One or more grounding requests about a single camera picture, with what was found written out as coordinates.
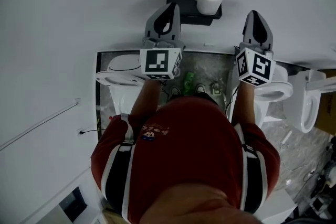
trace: red shirt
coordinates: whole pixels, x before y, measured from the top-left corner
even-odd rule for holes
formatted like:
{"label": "red shirt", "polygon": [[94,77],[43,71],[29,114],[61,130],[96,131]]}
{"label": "red shirt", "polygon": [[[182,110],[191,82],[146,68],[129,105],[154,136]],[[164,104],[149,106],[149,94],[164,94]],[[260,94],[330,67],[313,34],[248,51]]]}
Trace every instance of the red shirt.
{"label": "red shirt", "polygon": [[[181,97],[147,120],[129,116],[129,123],[137,139],[129,198],[132,223],[139,223],[162,191],[180,183],[218,188],[239,208],[241,142],[219,106],[198,97]],[[127,128],[120,116],[114,117],[92,154],[91,169],[99,188],[108,157],[123,142]],[[242,129],[245,143],[265,158],[269,195],[279,177],[279,154],[256,125],[245,124]]]}

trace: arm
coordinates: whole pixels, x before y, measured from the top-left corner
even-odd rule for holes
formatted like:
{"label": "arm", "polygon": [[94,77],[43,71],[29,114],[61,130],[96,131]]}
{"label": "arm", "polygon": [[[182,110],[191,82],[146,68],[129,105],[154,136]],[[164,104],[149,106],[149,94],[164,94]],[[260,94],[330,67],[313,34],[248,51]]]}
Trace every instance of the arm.
{"label": "arm", "polygon": [[254,115],[254,86],[240,82],[235,107],[233,109],[232,125],[256,123]]}
{"label": "arm", "polygon": [[135,101],[131,115],[147,119],[155,113],[159,104],[160,89],[159,80],[147,79]]}

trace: person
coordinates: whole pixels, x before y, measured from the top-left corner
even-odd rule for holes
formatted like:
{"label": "person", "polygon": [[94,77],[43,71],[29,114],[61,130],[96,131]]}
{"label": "person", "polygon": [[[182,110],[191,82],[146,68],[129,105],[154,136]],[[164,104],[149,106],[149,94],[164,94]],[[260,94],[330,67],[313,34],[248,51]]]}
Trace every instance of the person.
{"label": "person", "polygon": [[[278,180],[280,158],[255,124],[254,87],[240,82],[231,123],[203,85],[196,87],[195,96],[181,96],[173,87],[170,102],[157,109],[160,89],[159,81],[146,80],[128,116],[137,142],[128,222],[260,223],[239,210],[243,157],[234,126],[241,125],[245,143],[265,158],[267,196]],[[127,122],[115,116],[92,154],[92,174],[100,189],[107,188],[103,174],[111,168],[109,156],[127,130]]]}

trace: white wall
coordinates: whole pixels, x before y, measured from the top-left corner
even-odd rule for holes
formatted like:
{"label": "white wall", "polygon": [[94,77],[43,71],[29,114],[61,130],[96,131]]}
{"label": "white wall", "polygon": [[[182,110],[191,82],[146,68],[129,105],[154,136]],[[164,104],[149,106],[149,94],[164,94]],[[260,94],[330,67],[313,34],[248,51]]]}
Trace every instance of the white wall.
{"label": "white wall", "polygon": [[[74,98],[82,99],[80,108],[0,152],[0,159],[6,159],[0,168],[3,171],[5,167],[7,175],[0,178],[2,188],[13,187],[16,192],[13,182],[20,185],[23,194],[29,195],[30,210],[37,210],[57,188],[89,166],[96,134],[87,133],[78,139],[76,129],[95,124],[95,52],[139,47],[146,19],[164,3],[165,0],[0,0],[0,145],[70,105]],[[256,9],[273,31],[276,59],[336,68],[335,3],[336,0],[225,0],[221,20],[214,21],[211,27],[183,25],[182,40],[189,48],[201,49],[203,43],[214,43],[217,46],[212,50],[232,52],[232,47],[242,40],[246,15]],[[49,142],[57,146],[50,153],[45,150]],[[70,157],[75,151],[81,157],[65,162],[59,156],[59,148],[63,148],[65,156]],[[28,158],[45,162],[29,163]],[[52,162],[54,172],[51,168],[45,170]],[[29,167],[32,174],[27,179],[23,171]],[[53,181],[41,170],[62,174],[61,179],[55,177]],[[49,186],[43,195],[39,193],[40,182]],[[11,205],[23,207],[17,199],[13,198]],[[24,212],[16,215],[17,219],[27,217],[28,211]],[[1,214],[9,216],[9,211]]]}

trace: floor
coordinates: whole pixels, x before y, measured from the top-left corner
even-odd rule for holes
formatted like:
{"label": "floor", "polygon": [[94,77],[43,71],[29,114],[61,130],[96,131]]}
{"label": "floor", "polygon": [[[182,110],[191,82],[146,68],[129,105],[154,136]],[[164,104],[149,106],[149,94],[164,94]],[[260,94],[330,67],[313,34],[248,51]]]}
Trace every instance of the floor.
{"label": "floor", "polygon": [[[139,52],[102,52],[100,70],[106,71],[111,59],[125,53],[138,54]],[[217,82],[225,93],[227,79],[233,64],[234,57],[232,55],[184,52],[180,65],[181,75],[173,81],[167,81],[164,90],[169,92],[172,85],[182,89],[186,73],[193,72],[195,74],[194,86],[202,83],[206,86],[207,92],[211,93],[212,83]],[[303,70],[302,67],[286,63],[278,64],[287,69],[288,75],[294,75]],[[224,109],[225,101],[222,95],[211,95],[211,97]],[[165,102],[166,94],[162,93],[160,104]],[[100,107],[97,109],[100,109],[101,127],[105,129],[109,124],[109,117],[115,115],[109,89],[105,86],[100,87]],[[285,119],[282,102],[272,103],[267,115]],[[280,142],[291,130],[286,121],[265,122],[261,129],[270,143],[278,150],[282,160],[276,189],[285,188],[290,197],[299,205],[299,211],[303,212],[309,204],[309,195],[318,177],[313,176],[307,183],[304,180],[309,179],[307,174],[310,171],[316,169],[316,173],[318,173],[327,162],[328,154],[325,153],[325,148],[329,135],[316,128],[313,128],[308,134],[292,130],[293,133],[286,142],[288,146],[283,146],[281,149]]]}

